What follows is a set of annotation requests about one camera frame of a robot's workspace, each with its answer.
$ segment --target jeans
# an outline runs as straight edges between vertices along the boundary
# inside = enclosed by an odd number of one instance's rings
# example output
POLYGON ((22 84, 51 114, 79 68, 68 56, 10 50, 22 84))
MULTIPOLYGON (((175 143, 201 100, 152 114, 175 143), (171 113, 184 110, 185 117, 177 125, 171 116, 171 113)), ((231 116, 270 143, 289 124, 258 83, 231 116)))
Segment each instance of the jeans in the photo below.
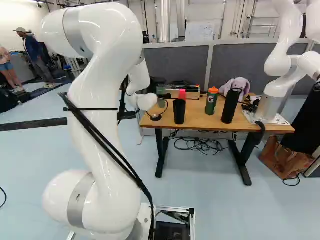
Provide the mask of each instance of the jeans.
POLYGON ((0 71, 10 70, 10 69, 13 69, 13 68, 14 68, 14 66, 9 61, 4 63, 4 64, 0 64, 0 71))
POLYGON ((36 73, 44 80, 45 83, 54 83, 54 78, 52 77, 49 68, 46 66, 42 59, 38 58, 36 61, 33 61, 33 66, 36 73))

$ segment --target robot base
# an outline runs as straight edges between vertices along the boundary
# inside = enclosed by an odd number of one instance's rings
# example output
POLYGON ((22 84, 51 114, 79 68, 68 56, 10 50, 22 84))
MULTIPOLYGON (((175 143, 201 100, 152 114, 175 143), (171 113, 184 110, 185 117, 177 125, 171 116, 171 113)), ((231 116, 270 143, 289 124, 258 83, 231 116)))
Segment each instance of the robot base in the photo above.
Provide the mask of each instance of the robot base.
MULTIPOLYGON (((196 240, 196 213, 193 208, 187 207, 154 207, 155 228, 158 226, 157 217, 159 214, 169 216, 186 226, 187 236, 183 239, 196 240)), ((151 223, 151 209, 147 203, 142 203, 133 230, 126 240, 146 240, 148 239, 151 223)), ((71 231, 66 240, 76 240, 76 233, 71 231)), ((157 229, 154 240, 157 240, 157 229)))
POLYGON ((273 125, 290 125, 290 123, 279 113, 275 115, 273 120, 264 120, 261 118, 257 118, 256 115, 248 110, 242 110, 243 115, 251 124, 256 124, 256 121, 260 121, 264 124, 273 124, 273 125))

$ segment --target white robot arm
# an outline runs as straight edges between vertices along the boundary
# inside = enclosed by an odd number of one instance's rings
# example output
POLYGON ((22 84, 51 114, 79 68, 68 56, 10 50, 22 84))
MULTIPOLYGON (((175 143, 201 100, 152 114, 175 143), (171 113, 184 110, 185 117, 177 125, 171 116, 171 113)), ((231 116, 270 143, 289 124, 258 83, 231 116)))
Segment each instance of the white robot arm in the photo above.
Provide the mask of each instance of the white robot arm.
MULTIPOLYGON (((41 32, 44 42, 58 54, 92 57, 67 94, 76 107, 117 109, 119 88, 127 74, 131 81, 127 95, 134 105, 148 110, 157 103, 154 94, 135 94, 149 86, 150 77, 145 60, 136 65, 142 52, 142 29, 126 6, 100 3, 57 10, 44 18, 41 32)), ((83 114, 124 155, 117 112, 89 110, 83 114)), ((90 171, 70 170, 54 178, 43 194, 43 207, 76 233, 125 240, 141 209, 140 188, 72 113, 67 119, 90 171)))
MULTIPOLYGON (((289 90, 307 74, 314 78, 320 68, 320 55, 316 52, 287 55, 288 49, 298 41, 303 29, 303 15, 294 0, 272 0, 272 3, 280 15, 281 33, 276 47, 265 62, 264 71, 280 78, 267 84, 256 111, 255 119, 265 123, 275 118, 289 90)), ((306 12, 306 33, 314 41, 320 40, 319 10, 320 0, 313 0, 306 12)))

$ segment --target desk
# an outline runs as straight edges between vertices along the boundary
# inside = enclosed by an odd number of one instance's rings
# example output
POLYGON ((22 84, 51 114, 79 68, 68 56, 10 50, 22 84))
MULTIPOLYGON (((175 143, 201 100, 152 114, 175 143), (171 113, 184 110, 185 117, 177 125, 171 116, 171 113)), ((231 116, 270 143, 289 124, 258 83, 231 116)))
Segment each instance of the desk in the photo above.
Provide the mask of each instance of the desk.
MULTIPOLYGON (((224 97, 218 97, 214 115, 207 115, 205 113, 205 96, 201 97, 200 100, 187 100, 184 124, 177 125, 175 124, 174 119, 173 99, 168 99, 167 101, 168 109, 162 115, 162 119, 160 121, 150 120, 150 117, 146 113, 140 121, 140 126, 142 128, 155 129, 159 157, 155 176, 157 178, 162 177, 166 152, 169 144, 169 138, 163 138, 162 129, 248 132, 249 134, 245 140, 241 152, 238 150, 235 141, 229 140, 228 144, 239 168, 243 183, 246 186, 251 186, 252 182, 246 167, 246 163, 249 160, 249 157, 251 156, 255 146, 261 142, 264 134, 258 125, 248 122, 242 113, 241 104, 238 104, 236 108, 232 123, 225 124, 221 122, 221 116, 225 106, 224 97)), ((148 111, 148 113, 151 115, 160 114, 163 112, 163 110, 164 108, 159 108, 158 105, 156 105, 150 111, 148 111)), ((272 134, 288 134, 294 133, 295 129, 290 125, 266 124, 265 132, 272 134)))

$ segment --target person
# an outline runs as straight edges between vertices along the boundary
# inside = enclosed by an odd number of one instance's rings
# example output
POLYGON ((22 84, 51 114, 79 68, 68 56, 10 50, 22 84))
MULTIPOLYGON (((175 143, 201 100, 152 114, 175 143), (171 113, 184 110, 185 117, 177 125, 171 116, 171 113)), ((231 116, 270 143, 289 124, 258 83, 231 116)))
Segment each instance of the person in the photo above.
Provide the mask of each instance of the person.
POLYGON ((23 46, 26 53, 29 55, 32 65, 39 76, 44 80, 44 88, 53 88, 55 86, 54 78, 52 77, 48 67, 41 59, 41 48, 36 39, 27 35, 27 31, 23 27, 18 27, 13 30, 23 39, 23 46))
POLYGON ((10 54, 7 49, 0 45, 0 72, 4 75, 14 92, 24 92, 21 81, 18 79, 14 66, 10 62, 10 54))

